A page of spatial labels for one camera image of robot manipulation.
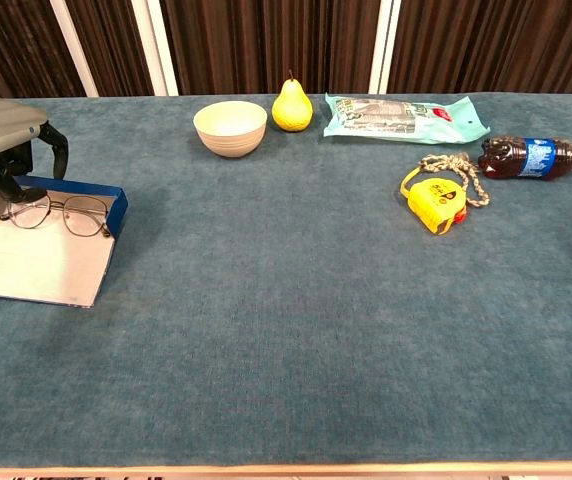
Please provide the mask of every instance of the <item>brown curtain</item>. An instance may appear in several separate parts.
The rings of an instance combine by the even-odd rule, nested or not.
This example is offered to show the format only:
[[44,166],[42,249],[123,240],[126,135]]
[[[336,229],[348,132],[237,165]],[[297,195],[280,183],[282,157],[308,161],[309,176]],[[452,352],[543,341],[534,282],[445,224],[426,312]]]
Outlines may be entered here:
[[153,95],[130,0],[67,0],[100,96]]
[[85,96],[48,0],[0,2],[0,96]]
[[161,0],[180,93],[366,92],[379,0]]
[[403,0],[388,91],[572,93],[572,0]]

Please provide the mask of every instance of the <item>yellow pear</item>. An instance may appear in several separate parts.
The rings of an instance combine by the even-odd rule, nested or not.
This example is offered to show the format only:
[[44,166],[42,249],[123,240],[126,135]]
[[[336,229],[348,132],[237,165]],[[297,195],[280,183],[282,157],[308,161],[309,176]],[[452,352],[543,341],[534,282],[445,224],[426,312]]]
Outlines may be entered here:
[[304,93],[301,84],[293,78],[284,82],[282,91],[273,103],[273,120],[282,130],[299,132],[304,130],[313,117],[313,105]]

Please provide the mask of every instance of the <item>soda bottle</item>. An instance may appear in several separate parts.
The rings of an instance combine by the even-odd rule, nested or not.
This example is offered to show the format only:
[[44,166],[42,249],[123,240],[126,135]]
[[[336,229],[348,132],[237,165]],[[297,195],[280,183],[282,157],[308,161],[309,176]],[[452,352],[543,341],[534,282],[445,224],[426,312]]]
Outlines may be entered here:
[[551,180],[572,170],[572,143],[558,139],[493,137],[482,143],[479,167],[490,178]]

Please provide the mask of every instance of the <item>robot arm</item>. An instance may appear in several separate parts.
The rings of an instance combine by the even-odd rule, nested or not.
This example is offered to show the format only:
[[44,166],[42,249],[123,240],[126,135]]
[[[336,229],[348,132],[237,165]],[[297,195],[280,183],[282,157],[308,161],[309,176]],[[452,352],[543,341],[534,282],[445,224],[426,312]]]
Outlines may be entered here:
[[35,137],[53,147],[53,177],[63,178],[68,164],[66,137],[48,123],[43,110],[0,98],[0,195],[9,202],[32,202],[46,195],[41,188],[21,189],[13,178],[33,170]]

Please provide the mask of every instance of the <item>rope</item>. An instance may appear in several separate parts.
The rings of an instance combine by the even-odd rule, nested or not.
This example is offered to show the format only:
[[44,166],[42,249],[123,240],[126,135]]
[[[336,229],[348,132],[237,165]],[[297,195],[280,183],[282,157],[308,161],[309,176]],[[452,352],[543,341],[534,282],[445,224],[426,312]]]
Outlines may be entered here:
[[441,170],[452,170],[462,177],[462,189],[464,193],[468,190],[468,176],[473,180],[473,188],[477,192],[479,200],[473,200],[466,196],[466,201],[473,207],[485,207],[490,203],[490,196],[484,191],[477,178],[477,167],[468,159],[465,152],[455,155],[426,155],[419,162],[419,169],[422,172],[437,173]]

